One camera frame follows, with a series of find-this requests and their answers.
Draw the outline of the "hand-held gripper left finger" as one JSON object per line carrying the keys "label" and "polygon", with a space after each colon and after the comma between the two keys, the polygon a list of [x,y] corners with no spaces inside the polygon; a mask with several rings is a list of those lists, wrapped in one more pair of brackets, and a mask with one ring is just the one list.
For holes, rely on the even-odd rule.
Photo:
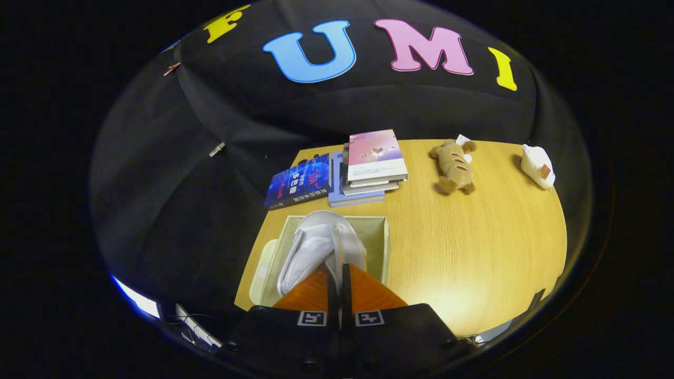
{"label": "hand-held gripper left finger", "polygon": [[337,378],[339,309],[322,265],[279,304],[252,307],[224,342],[224,360],[254,378]]}

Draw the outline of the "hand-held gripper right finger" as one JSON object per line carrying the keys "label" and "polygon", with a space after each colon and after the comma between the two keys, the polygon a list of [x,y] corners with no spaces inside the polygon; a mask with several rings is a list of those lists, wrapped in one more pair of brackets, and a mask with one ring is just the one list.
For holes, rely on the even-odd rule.
{"label": "hand-held gripper right finger", "polygon": [[428,304],[355,311],[355,276],[342,266],[342,378],[432,378],[472,351]]}

